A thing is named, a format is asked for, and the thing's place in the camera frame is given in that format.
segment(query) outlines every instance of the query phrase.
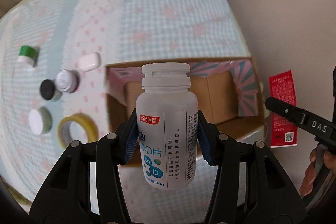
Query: open box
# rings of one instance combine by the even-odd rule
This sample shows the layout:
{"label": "open box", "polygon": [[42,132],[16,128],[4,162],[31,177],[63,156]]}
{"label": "open box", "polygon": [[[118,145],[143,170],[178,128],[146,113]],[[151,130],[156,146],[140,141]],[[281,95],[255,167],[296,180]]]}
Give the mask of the open box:
{"label": "open box", "polygon": [[[190,64],[189,90],[197,96],[198,108],[207,121],[215,124],[219,131],[241,139],[263,127],[263,104],[252,59],[188,58],[108,65],[110,132],[115,132],[120,123],[127,121],[137,97],[144,92],[142,65],[159,62]],[[128,164],[141,165],[138,147]]]}

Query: brown cardboard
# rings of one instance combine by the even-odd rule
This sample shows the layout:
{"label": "brown cardboard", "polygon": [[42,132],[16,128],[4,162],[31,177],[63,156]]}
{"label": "brown cardboard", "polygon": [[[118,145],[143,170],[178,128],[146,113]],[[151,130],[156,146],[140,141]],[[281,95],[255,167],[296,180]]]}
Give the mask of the brown cardboard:
{"label": "brown cardboard", "polygon": [[[141,67],[147,63],[158,62],[195,62],[207,60],[228,61],[235,58],[192,58],[178,60],[157,60],[130,62],[122,64],[109,65],[114,68]],[[258,92],[258,110],[259,115],[253,117],[238,117],[238,96],[236,87],[229,71],[210,75],[207,78],[191,76],[191,88],[198,99],[198,107],[202,110],[208,122],[217,125],[218,129],[235,139],[239,139],[263,126],[263,104],[261,94]],[[128,82],[124,87],[124,95],[127,106],[120,104],[116,99],[108,96],[108,108],[110,115],[110,131],[115,132],[118,125],[126,122],[133,109],[139,94],[144,92],[140,81]],[[139,151],[135,150],[133,158],[129,161],[130,165],[140,166],[141,159]]]}

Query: green cap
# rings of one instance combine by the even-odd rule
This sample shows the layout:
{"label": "green cap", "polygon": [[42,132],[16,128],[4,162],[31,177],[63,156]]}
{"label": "green cap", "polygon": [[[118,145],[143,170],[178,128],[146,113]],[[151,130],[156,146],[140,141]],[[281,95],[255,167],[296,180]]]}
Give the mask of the green cap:
{"label": "green cap", "polygon": [[27,56],[35,61],[36,56],[37,56],[37,51],[33,47],[22,45],[20,48],[19,56],[22,56],[22,55]]}

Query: bottle neck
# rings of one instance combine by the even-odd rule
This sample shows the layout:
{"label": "bottle neck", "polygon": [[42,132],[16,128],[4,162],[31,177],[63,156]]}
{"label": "bottle neck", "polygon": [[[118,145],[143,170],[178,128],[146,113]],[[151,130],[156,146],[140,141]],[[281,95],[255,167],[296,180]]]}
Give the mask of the bottle neck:
{"label": "bottle neck", "polygon": [[146,93],[178,93],[178,92],[188,92],[189,85],[185,86],[161,86],[161,87],[142,87]]}

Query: blue gripper pad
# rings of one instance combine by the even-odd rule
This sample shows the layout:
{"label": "blue gripper pad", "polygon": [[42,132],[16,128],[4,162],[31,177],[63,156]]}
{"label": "blue gripper pad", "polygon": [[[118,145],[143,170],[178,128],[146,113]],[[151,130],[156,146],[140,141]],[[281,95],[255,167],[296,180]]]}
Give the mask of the blue gripper pad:
{"label": "blue gripper pad", "polygon": [[138,140],[137,112],[134,109],[127,123],[118,126],[116,132],[119,136],[117,158],[118,164],[125,165],[133,156]]}
{"label": "blue gripper pad", "polygon": [[197,139],[201,147],[204,160],[208,165],[214,166],[220,164],[221,151],[217,147],[216,137],[219,134],[217,127],[210,124],[205,119],[201,110],[198,110]]}

